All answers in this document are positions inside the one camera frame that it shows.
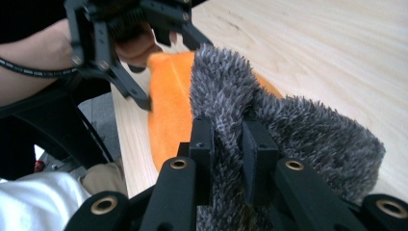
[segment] beige cloth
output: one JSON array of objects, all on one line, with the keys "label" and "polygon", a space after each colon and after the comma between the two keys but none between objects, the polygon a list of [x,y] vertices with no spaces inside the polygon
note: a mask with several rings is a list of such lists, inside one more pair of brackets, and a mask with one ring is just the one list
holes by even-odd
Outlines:
[{"label": "beige cloth", "polygon": [[91,167],[81,183],[91,194],[113,191],[128,196],[121,158],[112,163]]}]

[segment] person's arm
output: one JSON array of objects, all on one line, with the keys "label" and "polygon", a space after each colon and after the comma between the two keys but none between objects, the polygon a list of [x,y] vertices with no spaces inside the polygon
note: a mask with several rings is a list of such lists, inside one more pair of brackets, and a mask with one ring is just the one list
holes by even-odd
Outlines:
[{"label": "person's arm", "polygon": [[[145,25],[137,38],[116,45],[118,57],[135,66],[145,66],[147,57],[161,51],[153,33]],[[13,43],[0,44],[0,57],[22,66],[60,70],[72,67],[70,33],[67,19],[56,22],[34,35]],[[0,107],[27,98],[44,89],[55,79],[39,79],[0,67]]]},{"label": "person's arm", "polygon": [[[65,69],[71,67],[69,40],[68,24],[61,20],[23,40],[0,44],[0,57],[30,68]],[[27,98],[54,81],[24,76],[0,67],[0,107]]]}]

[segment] plush toy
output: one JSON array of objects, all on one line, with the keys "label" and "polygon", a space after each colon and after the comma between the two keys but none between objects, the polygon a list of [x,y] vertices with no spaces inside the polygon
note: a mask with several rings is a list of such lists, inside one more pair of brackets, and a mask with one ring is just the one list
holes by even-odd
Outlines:
[{"label": "plush toy", "polygon": [[249,62],[226,49],[152,56],[149,136],[155,165],[189,141],[191,120],[208,117],[215,128],[212,199],[197,210],[197,230],[269,230],[267,208],[244,203],[242,119],[251,114],[268,129],[282,156],[311,166],[340,198],[359,203],[373,188],[383,144],[356,121],[303,97],[282,98]]}]

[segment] screw hole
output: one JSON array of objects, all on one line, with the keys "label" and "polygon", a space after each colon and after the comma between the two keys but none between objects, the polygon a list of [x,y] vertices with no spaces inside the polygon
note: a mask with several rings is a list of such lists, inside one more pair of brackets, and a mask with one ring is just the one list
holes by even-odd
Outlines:
[{"label": "screw hole", "polygon": [[391,200],[377,200],[375,204],[382,212],[394,218],[408,218],[407,210]]},{"label": "screw hole", "polygon": [[304,165],[297,161],[288,161],[286,162],[286,167],[292,170],[302,170],[304,169]]},{"label": "screw hole", "polygon": [[117,198],[105,196],[95,201],[90,207],[90,211],[95,215],[104,215],[112,211],[117,205]]},{"label": "screw hole", "polygon": [[173,230],[173,225],[170,223],[161,223],[157,229],[158,231],[171,231]]},{"label": "screw hole", "polygon": [[185,160],[175,160],[171,162],[170,166],[174,169],[182,169],[187,166],[187,162]]}]

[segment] white fabric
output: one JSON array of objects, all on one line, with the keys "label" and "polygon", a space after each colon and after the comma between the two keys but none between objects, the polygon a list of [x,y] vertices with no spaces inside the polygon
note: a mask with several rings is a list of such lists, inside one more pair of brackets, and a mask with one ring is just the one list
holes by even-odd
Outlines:
[{"label": "white fabric", "polygon": [[65,172],[0,184],[0,230],[64,230],[89,193]]}]

